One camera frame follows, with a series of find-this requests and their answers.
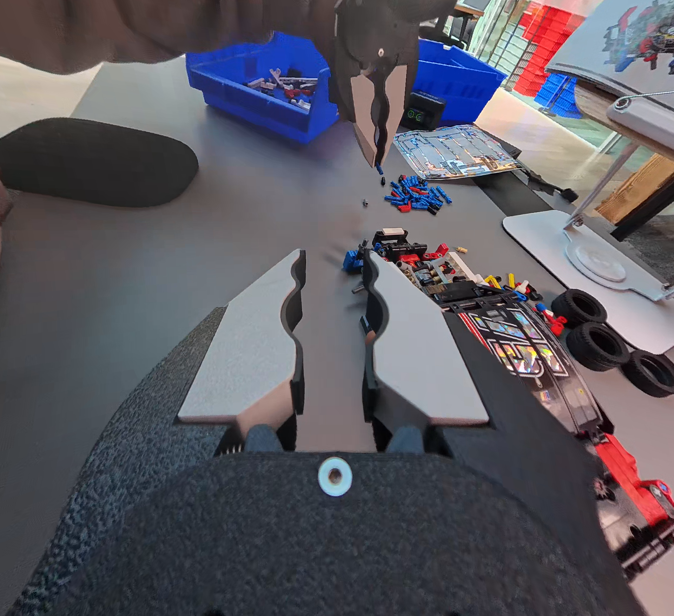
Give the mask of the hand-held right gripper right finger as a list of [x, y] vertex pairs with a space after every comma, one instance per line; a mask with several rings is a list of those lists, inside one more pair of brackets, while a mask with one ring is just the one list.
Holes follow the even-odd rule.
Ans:
[[363, 256], [362, 402], [386, 429], [482, 427], [484, 403], [442, 309], [374, 250]]

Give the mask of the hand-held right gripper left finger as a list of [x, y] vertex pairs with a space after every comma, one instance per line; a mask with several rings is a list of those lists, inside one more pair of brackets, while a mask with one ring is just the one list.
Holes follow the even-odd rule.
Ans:
[[241, 438], [274, 430], [305, 407], [303, 317], [306, 251], [296, 249], [229, 301], [187, 391], [183, 424], [229, 425]]

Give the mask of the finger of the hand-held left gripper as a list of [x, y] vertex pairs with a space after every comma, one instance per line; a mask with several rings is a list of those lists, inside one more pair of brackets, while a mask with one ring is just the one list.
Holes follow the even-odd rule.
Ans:
[[353, 114], [355, 122], [353, 129], [362, 151], [362, 154], [368, 165], [375, 165], [377, 156], [378, 127], [377, 116], [378, 106], [375, 104], [375, 87], [373, 82], [365, 75], [359, 74], [350, 79], [351, 93], [353, 101]]
[[382, 164], [388, 156], [394, 136], [407, 105], [406, 64], [397, 65], [383, 81], [381, 91], [377, 92], [379, 116], [377, 119], [377, 163]]

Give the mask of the toy brick race car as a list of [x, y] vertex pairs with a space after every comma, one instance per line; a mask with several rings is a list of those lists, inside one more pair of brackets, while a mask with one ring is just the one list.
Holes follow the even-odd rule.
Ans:
[[[570, 328], [555, 337], [514, 292], [483, 285], [446, 244], [431, 253], [425, 244], [409, 243], [407, 236], [401, 228], [377, 231], [372, 244], [364, 240], [346, 252], [343, 271], [362, 277], [365, 250], [395, 264], [442, 309], [445, 320], [455, 317], [459, 332], [473, 336], [498, 359], [510, 378], [589, 452], [597, 467], [593, 490], [599, 525], [631, 584], [673, 550], [673, 490], [662, 480], [639, 475], [635, 457], [615, 437], [612, 422], [567, 349]], [[366, 293], [363, 278], [352, 289], [354, 294], [361, 291]], [[384, 452], [398, 429], [369, 424], [377, 451]]]

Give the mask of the grey desk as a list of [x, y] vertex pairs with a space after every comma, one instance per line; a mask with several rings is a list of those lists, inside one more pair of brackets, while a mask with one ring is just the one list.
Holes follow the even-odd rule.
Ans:
[[[483, 275], [514, 273], [548, 303], [563, 287], [505, 233], [472, 182], [444, 186], [437, 216], [384, 200], [351, 127], [307, 146], [205, 105], [182, 58], [106, 64], [70, 115], [180, 140], [199, 171], [184, 194], [149, 209], [21, 194], [1, 254], [1, 614], [55, 532], [90, 451], [123, 400], [213, 309], [295, 249], [307, 253], [296, 329], [306, 396], [297, 447], [373, 452], [361, 405], [362, 296], [347, 250], [383, 227], [467, 248]], [[368, 207], [361, 201], [367, 199]]]

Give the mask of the black device with green display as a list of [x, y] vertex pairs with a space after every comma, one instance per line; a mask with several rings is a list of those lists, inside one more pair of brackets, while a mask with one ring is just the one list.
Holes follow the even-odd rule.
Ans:
[[417, 131], [434, 131], [442, 120], [447, 101], [423, 91], [412, 91], [400, 126]]

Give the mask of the large blue plastic bin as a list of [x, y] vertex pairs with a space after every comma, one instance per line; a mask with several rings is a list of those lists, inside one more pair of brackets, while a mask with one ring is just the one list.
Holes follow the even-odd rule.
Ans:
[[441, 124], [474, 123], [507, 75], [455, 46], [419, 39], [415, 92], [443, 99]]

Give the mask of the white red black brick heap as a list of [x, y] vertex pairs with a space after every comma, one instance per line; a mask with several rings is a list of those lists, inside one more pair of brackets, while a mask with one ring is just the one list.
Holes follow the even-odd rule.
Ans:
[[311, 109], [318, 86], [318, 78], [284, 75], [280, 68], [271, 68], [266, 77], [257, 77], [244, 83], [248, 90], [286, 102], [304, 112]]

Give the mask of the heap of assorted loose bricks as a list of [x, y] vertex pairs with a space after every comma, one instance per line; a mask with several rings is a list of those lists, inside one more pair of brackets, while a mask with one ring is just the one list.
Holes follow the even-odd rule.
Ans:
[[528, 281], [517, 282], [514, 274], [508, 274], [505, 282], [502, 282], [501, 277], [499, 276], [488, 275], [486, 278], [482, 279], [481, 283], [494, 289], [514, 292], [516, 299], [535, 310], [547, 323], [551, 333], [557, 338], [561, 337], [568, 325], [568, 319], [553, 312], [551, 308], [548, 308], [548, 306], [542, 302], [542, 295], [535, 291]]

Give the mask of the blue plastic bin with label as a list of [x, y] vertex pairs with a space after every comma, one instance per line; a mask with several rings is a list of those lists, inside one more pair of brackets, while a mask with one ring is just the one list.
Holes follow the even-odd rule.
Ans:
[[[266, 44], [188, 53], [185, 64], [190, 86], [201, 91], [208, 106], [295, 143], [310, 143], [339, 119], [329, 99], [330, 69], [308, 39], [275, 33]], [[284, 75], [318, 78], [308, 112], [245, 87], [277, 67]]]

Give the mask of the stack of red blue bins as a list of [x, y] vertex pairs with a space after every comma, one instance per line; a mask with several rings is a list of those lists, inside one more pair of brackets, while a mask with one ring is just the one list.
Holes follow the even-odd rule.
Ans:
[[576, 79], [545, 69], [584, 21], [580, 14], [536, 2], [527, 6], [519, 21], [527, 45], [514, 71], [513, 90], [533, 98], [543, 111], [558, 118], [582, 117], [576, 105]]

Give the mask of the white monitor base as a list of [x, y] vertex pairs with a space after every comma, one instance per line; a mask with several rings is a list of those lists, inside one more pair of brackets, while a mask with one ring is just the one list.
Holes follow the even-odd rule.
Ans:
[[654, 354], [673, 349], [673, 289], [587, 225], [548, 210], [503, 219], [504, 230], [567, 288], [598, 300], [628, 344]]

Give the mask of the white book stand tray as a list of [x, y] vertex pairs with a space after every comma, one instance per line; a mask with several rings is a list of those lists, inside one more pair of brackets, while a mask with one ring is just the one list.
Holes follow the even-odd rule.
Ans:
[[654, 95], [625, 96], [616, 99], [606, 116], [655, 143], [673, 149], [673, 107], [653, 100]]

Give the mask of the black padded wrist rest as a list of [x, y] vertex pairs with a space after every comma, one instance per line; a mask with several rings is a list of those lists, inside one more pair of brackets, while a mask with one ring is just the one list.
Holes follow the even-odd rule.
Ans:
[[5, 187], [93, 205], [165, 205], [198, 169], [196, 154], [179, 140], [93, 120], [47, 118], [1, 138]]

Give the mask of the wooden post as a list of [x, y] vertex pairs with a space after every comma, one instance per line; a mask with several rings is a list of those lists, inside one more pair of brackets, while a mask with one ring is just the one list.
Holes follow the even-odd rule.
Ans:
[[673, 161], [654, 154], [595, 210], [611, 224], [618, 225], [670, 182], [673, 182]]

